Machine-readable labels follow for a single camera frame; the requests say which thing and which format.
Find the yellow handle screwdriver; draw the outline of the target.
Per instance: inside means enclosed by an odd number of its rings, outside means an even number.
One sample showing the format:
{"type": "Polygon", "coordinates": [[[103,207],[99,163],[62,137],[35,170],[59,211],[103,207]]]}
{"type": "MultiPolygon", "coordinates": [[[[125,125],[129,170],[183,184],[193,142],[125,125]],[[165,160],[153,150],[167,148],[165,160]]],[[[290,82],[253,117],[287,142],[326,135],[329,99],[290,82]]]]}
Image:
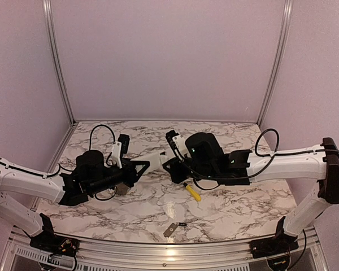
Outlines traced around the yellow handle screwdriver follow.
{"type": "Polygon", "coordinates": [[[185,190],[188,191],[188,193],[197,201],[200,202],[201,201],[201,196],[190,186],[188,185],[186,182],[183,183],[183,187],[185,188],[185,190]]]}

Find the grey battery compartment cover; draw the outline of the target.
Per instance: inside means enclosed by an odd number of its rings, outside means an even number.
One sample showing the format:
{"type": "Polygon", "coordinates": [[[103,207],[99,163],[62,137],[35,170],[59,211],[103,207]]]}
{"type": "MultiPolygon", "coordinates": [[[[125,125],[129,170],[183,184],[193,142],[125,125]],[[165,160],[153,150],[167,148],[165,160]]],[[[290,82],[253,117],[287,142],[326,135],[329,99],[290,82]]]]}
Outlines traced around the grey battery compartment cover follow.
{"type": "Polygon", "coordinates": [[[177,229],[178,224],[177,223],[172,223],[163,233],[164,237],[168,238],[170,237],[173,232],[177,229]]]}

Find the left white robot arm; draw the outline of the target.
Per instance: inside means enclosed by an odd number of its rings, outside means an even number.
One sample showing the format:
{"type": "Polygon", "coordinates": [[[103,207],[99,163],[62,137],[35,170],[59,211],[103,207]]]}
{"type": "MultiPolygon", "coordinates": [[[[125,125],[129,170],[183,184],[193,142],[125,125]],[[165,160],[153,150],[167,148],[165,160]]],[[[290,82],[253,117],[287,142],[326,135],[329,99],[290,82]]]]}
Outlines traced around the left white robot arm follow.
{"type": "Polygon", "coordinates": [[[46,250],[56,251],[60,239],[50,219],[10,198],[9,192],[36,196],[62,206],[76,206],[120,183],[133,187],[149,167],[148,160],[131,159],[106,167],[104,155],[98,150],[79,155],[71,173],[64,173],[62,168],[56,173],[34,172],[0,157],[0,217],[21,228],[46,250]]]}

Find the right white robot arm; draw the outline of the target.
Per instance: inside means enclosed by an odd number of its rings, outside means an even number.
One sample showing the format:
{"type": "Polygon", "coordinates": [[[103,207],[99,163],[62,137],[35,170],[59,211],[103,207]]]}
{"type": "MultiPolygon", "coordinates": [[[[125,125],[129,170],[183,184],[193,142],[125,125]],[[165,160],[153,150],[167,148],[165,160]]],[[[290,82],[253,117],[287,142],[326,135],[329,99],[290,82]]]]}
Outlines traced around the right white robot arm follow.
{"type": "Polygon", "coordinates": [[[280,253],[329,206],[339,204],[339,150],[332,138],[320,145],[289,151],[259,153],[236,150],[224,153],[211,133],[183,138],[174,130],[166,134],[174,158],[163,164],[174,183],[188,178],[215,181],[218,185],[242,186],[275,179],[316,180],[303,201],[278,223],[268,247],[280,253]]]}

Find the front aluminium table rail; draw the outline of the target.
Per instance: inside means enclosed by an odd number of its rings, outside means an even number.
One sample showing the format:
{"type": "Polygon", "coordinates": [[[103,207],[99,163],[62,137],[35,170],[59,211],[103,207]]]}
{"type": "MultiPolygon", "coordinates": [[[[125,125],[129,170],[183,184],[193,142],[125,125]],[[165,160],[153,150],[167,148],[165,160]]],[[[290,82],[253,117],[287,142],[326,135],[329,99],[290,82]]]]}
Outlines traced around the front aluminium table rail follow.
{"type": "Polygon", "coordinates": [[[255,259],[250,238],[188,244],[155,244],[80,237],[76,258],[32,248],[13,228],[0,270],[269,270],[270,257],[255,259]]]}

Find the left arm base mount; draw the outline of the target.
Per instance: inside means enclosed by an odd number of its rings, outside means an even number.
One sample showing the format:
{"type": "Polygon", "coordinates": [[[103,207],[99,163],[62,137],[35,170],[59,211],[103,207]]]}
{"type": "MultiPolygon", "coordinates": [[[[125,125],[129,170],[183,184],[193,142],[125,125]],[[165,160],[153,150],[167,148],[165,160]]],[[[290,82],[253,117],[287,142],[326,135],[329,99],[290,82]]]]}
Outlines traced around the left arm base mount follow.
{"type": "Polygon", "coordinates": [[[30,246],[50,252],[53,255],[75,257],[79,240],[55,234],[50,218],[43,213],[40,213],[40,218],[42,218],[43,223],[42,232],[30,237],[30,246]]]}

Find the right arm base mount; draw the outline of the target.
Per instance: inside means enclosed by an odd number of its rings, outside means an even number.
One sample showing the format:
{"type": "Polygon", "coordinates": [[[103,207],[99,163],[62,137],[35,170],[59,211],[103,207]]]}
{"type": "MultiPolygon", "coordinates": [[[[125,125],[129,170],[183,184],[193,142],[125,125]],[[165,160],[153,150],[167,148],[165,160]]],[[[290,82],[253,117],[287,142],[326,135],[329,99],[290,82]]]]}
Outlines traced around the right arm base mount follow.
{"type": "Polygon", "coordinates": [[[288,253],[299,248],[297,237],[285,234],[284,221],[285,216],[278,221],[273,237],[250,241],[250,252],[254,259],[288,253]]]}

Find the left aluminium frame post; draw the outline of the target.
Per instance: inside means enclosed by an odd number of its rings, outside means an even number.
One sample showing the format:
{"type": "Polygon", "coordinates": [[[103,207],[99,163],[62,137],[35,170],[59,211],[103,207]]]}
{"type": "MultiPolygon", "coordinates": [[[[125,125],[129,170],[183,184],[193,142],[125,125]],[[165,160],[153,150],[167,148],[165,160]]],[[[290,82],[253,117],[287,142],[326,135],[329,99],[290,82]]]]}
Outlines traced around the left aluminium frame post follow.
{"type": "Polygon", "coordinates": [[[54,72],[59,86],[60,96],[63,102],[64,110],[67,115],[68,122],[71,126],[76,124],[73,110],[69,101],[69,95],[66,88],[66,83],[62,71],[62,65],[60,63],[59,50],[57,45],[57,39],[55,35],[55,26],[53,18],[52,3],[50,0],[43,0],[44,16],[46,21],[46,30],[49,40],[49,46],[51,51],[51,58],[53,60],[54,72]]]}

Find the aluminium frame post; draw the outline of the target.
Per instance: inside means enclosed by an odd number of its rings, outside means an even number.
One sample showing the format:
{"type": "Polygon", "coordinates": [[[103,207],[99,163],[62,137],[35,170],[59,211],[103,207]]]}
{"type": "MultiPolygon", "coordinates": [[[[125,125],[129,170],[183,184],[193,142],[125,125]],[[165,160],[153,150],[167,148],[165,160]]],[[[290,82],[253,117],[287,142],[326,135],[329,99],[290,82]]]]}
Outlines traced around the aluminium frame post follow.
{"type": "Polygon", "coordinates": [[[278,78],[280,68],[281,68],[281,62],[285,54],[286,44],[287,44],[288,37],[289,37],[289,28],[290,28],[290,22],[291,22],[291,17],[292,17],[292,11],[293,11],[293,0],[284,1],[284,8],[283,8],[282,19],[281,19],[281,27],[280,27],[280,33],[279,33],[279,39],[277,42],[275,57],[273,60],[270,77],[267,83],[266,92],[265,92],[263,102],[260,107],[259,115],[257,118],[257,125],[259,127],[261,127],[265,121],[266,114],[270,107],[271,99],[275,91],[277,78],[278,78]]]}
{"type": "Polygon", "coordinates": [[[49,46],[51,51],[51,58],[53,60],[54,72],[59,86],[60,96],[63,102],[64,110],[67,115],[68,122],[71,126],[76,124],[73,110],[69,101],[69,95],[66,88],[66,83],[62,71],[62,65],[60,63],[59,50],[57,45],[57,39],[55,35],[55,26],[53,18],[52,3],[50,0],[43,0],[44,16],[46,21],[46,30],[49,40],[49,46]]]}

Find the right aluminium frame post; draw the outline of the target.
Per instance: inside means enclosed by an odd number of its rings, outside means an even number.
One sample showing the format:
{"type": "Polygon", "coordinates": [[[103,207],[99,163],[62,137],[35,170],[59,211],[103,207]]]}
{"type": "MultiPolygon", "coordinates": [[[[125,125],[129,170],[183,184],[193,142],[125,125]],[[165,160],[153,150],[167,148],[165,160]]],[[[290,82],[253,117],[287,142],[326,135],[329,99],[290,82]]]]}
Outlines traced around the right aluminium frame post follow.
{"type": "Polygon", "coordinates": [[[284,8],[283,8],[282,19],[281,19],[281,27],[280,27],[280,33],[279,33],[279,39],[277,42],[275,57],[273,60],[270,77],[267,83],[266,92],[265,92],[263,102],[260,107],[259,115],[257,118],[257,125],[259,127],[261,127],[265,121],[266,114],[270,107],[271,99],[275,91],[277,78],[278,78],[280,68],[281,68],[281,62],[285,54],[286,44],[287,44],[288,37],[289,37],[289,28],[290,28],[290,22],[291,22],[291,17],[292,17],[292,11],[293,11],[293,0],[284,1],[284,8]]]}

